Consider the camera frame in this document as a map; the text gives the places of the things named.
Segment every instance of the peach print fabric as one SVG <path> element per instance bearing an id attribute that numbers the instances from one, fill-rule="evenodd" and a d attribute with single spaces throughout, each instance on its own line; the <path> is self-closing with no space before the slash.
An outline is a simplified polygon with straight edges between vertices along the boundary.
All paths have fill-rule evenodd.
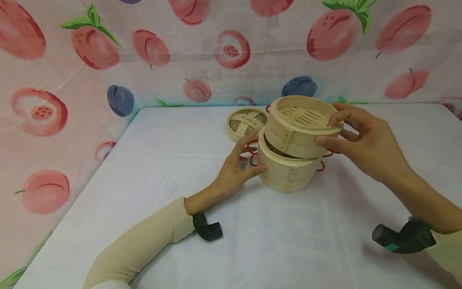
<path id="1" fill-rule="evenodd" d="M 146 106 L 440 102 L 457 0 L 0 0 L 0 288 Z"/>

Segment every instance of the bamboo steamer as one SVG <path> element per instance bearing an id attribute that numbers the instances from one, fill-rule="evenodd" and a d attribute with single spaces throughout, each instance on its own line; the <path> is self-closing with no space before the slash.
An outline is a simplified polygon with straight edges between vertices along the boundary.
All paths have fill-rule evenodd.
<path id="1" fill-rule="evenodd" d="M 246 107 L 233 111 L 226 119 L 228 136 L 237 142 L 255 129 L 261 130 L 267 122 L 266 113 L 258 108 Z"/>
<path id="2" fill-rule="evenodd" d="M 288 155 L 319 158 L 327 150 L 315 144 L 315 139 L 322 135 L 337 137 L 343 128 L 343 122 L 327 126 L 336 112 L 333 106 L 316 98 L 301 95 L 278 98 L 269 107 L 266 138 Z"/>
<path id="3" fill-rule="evenodd" d="M 262 128 L 258 136 L 257 164 L 268 166 L 268 170 L 259 175 L 260 179 L 268 187 L 284 193 L 306 187 L 319 168 L 321 158 L 296 158 L 279 151 L 266 139 L 267 128 Z"/>

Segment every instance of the white table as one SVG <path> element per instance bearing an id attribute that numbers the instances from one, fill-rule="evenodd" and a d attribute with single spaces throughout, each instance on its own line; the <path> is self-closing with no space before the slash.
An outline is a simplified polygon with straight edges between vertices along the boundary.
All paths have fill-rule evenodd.
<path id="1" fill-rule="evenodd" d="M 462 123 L 441 105 L 363 105 L 388 120 L 415 170 L 462 205 Z M 215 178 L 236 107 L 145 108 L 70 208 L 15 289 L 80 289 L 93 259 L 130 226 Z M 133 288 L 457 288 L 425 253 L 388 252 L 376 225 L 409 217 L 384 186 L 343 155 L 325 160 L 302 191 L 254 178 L 206 212 L 224 238 L 192 234 L 165 248 Z"/>

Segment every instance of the beige sleeve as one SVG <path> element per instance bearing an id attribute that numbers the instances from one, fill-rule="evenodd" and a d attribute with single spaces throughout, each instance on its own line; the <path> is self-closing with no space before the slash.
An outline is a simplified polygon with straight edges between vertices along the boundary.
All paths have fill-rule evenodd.
<path id="1" fill-rule="evenodd" d="M 448 235 L 433 232 L 436 245 L 426 251 L 462 285 L 462 231 Z"/>
<path id="2" fill-rule="evenodd" d="M 83 289 L 111 280 L 128 284 L 167 244 L 178 242 L 194 230 L 184 198 L 131 227 L 95 259 Z"/>

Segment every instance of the black wrist device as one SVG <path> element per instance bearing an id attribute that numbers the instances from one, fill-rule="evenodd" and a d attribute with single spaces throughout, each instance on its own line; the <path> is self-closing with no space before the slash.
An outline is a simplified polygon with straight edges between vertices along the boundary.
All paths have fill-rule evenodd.
<path id="1" fill-rule="evenodd" d="M 436 244 L 430 227 L 421 221 L 410 220 L 396 232 L 380 224 L 372 233 L 372 239 L 396 254 L 412 254 Z"/>
<path id="2" fill-rule="evenodd" d="M 203 213 L 197 213 L 193 216 L 193 225 L 199 236 L 206 241 L 213 241 L 223 237 L 220 223 L 208 225 Z"/>

